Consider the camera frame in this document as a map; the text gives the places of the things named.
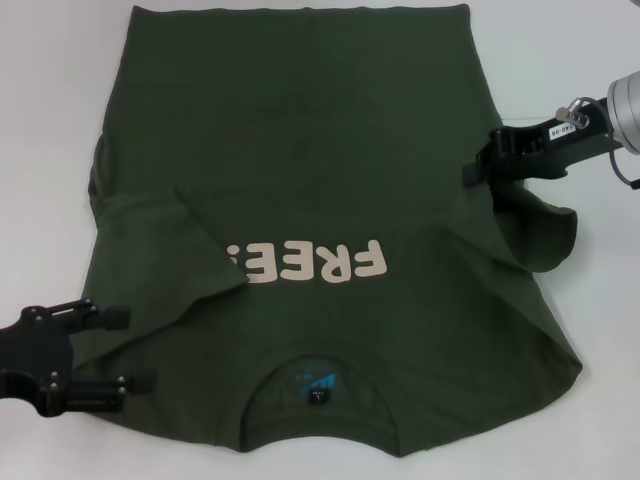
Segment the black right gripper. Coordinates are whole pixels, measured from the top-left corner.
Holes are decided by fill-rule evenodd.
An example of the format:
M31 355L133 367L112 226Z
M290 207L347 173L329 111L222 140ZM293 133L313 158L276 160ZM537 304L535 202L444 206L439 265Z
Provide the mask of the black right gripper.
M614 125L611 99L580 97L559 119L493 131L488 148L463 166L462 185L472 188L495 180L557 180L566 176L569 166L604 154L616 177L624 180L615 156L623 147L616 137L620 133Z

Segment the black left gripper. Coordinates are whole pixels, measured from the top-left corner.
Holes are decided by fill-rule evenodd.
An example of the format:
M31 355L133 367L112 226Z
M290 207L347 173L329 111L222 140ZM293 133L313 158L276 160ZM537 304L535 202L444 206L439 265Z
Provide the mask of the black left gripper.
M55 306L28 306L1 330L1 397L31 404L45 418L67 412L117 413L128 396L151 393L156 370L113 381L71 380L70 334L128 329L131 309L100 309L84 298Z

